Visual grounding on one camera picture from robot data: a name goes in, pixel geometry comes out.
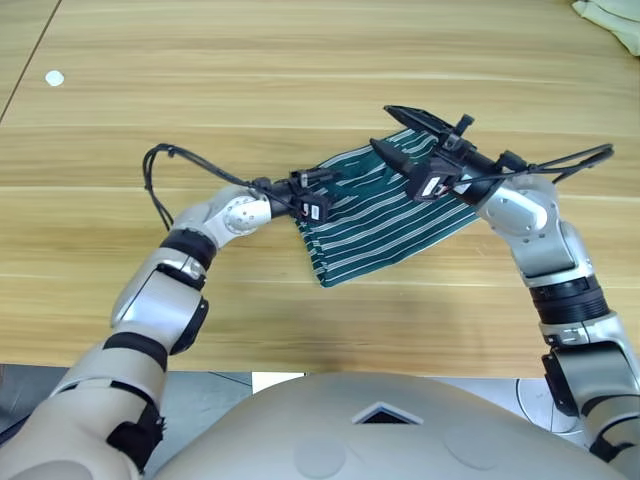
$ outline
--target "black cable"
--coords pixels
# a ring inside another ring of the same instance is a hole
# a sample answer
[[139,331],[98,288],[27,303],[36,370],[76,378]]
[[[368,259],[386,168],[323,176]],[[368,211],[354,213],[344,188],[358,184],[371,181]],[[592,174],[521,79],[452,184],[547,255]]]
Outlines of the black cable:
[[208,161],[206,158],[201,157],[200,155],[197,155],[189,150],[186,150],[182,147],[178,147],[176,145],[171,145],[168,143],[160,143],[155,147],[153,147],[152,149],[150,149],[142,159],[142,176],[144,178],[144,188],[149,192],[151,201],[153,202],[154,207],[158,211],[158,214],[162,219],[162,223],[164,224],[167,230],[169,230],[171,228],[171,225],[173,224],[173,217],[171,216],[171,213],[169,213],[169,210],[167,210],[164,204],[160,201],[160,199],[155,194],[155,191],[153,189],[153,174],[152,174],[153,165],[156,160],[157,154],[160,152],[166,152],[167,155],[169,155],[169,157],[174,157],[177,155],[178,157],[184,158],[185,160],[188,160],[191,163],[194,163],[200,168],[203,168],[207,172],[212,173],[216,177],[219,177],[225,180],[226,182],[229,182],[231,184],[238,185],[241,187],[252,188],[257,192],[267,196],[268,198],[283,204],[289,210],[295,209],[294,205],[279,198],[277,195],[274,195],[269,190],[263,188],[260,185],[257,185],[255,182],[242,180],[241,178],[238,178],[235,175],[232,175],[231,173],[214,165],[213,163]]
[[[585,155],[590,155],[585,158],[581,162],[576,163],[575,165],[567,165],[564,167],[553,167],[553,165],[558,165],[561,163],[566,163],[570,160],[575,160],[577,158],[584,157]],[[553,174],[559,173],[556,178],[552,180],[553,183],[561,182],[566,178],[570,177],[578,173],[585,168],[593,168],[597,164],[604,162],[606,159],[613,155],[613,145],[610,143],[605,143],[603,145],[598,145],[597,147],[589,148],[587,150],[583,150],[581,152],[572,153],[571,155],[567,155],[564,157],[556,158],[555,160],[550,160],[545,163],[541,163],[539,165],[535,163],[531,163],[518,171],[504,172],[504,173],[496,173],[493,175],[484,175],[480,177],[474,177],[467,180],[460,180],[453,184],[453,186],[465,185],[467,183],[475,183],[475,182],[483,182],[485,180],[501,180],[505,178],[516,177],[519,175],[529,175],[529,174]]]

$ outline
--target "silver robot arm segment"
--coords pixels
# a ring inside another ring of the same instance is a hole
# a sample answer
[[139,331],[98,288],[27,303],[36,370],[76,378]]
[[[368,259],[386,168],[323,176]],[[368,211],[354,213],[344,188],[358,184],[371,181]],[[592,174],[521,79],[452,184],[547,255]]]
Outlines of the silver robot arm segment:
[[[464,186],[456,187],[464,197]],[[543,357],[558,408],[580,415],[590,451],[640,478],[640,366],[609,310],[576,229],[560,218],[555,186],[537,175],[504,180],[477,213],[509,244],[551,347]]]
[[193,343],[216,251],[271,220],[270,202],[228,187],[187,209],[116,301],[93,347],[0,449],[0,480],[139,478],[162,440],[167,357]]
[[[373,149],[407,178],[410,198],[430,202],[451,192],[506,240],[551,347],[542,360],[556,405],[582,416],[591,453],[627,478],[640,479],[638,359],[618,315],[609,310],[580,235],[560,217],[554,185],[606,160],[613,146],[539,165],[507,150],[494,162],[462,137],[473,122],[469,115],[454,126],[417,108],[385,110],[406,127],[434,136],[437,144],[429,160],[418,163],[384,141],[372,139]],[[577,163],[567,164],[572,160]],[[541,174],[556,177],[550,182]]]

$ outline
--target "cloth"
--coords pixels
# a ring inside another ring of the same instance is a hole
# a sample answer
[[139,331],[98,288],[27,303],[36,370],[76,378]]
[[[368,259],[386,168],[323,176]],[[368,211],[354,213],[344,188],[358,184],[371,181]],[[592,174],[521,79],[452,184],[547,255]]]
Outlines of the cloth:
[[632,55],[640,55],[640,1],[591,0],[573,3],[583,18],[613,33]]
[[[426,132],[404,130],[386,139],[425,161],[436,144]],[[407,180],[370,146],[330,158],[319,167],[340,170],[342,180],[314,191],[334,203],[328,222],[296,222],[315,275],[332,287],[414,255],[473,222],[472,207],[451,195],[418,203],[404,192]]]

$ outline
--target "white cloth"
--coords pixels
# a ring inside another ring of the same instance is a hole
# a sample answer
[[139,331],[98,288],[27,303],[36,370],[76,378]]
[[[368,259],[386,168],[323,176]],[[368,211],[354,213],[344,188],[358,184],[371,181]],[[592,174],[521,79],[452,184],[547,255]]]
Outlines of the white cloth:
[[613,33],[632,55],[640,55],[640,0],[578,1],[573,9]]

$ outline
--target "green towel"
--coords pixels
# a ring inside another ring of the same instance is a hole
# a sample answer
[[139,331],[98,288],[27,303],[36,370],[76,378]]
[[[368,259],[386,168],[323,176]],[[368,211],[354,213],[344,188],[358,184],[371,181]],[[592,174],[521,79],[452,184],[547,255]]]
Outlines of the green towel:
[[[386,140],[414,161],[428,159],[437,143],[428,133],[413,130]],[[315,189],[334,201],[328,222],[296,222],[323,287],[398,263],[477,218],[472,207],[449,194],[430,204],[410,200],[404,192],[407,180],[387,167],[370,146],[318,166],[343,174],[335,184]]]

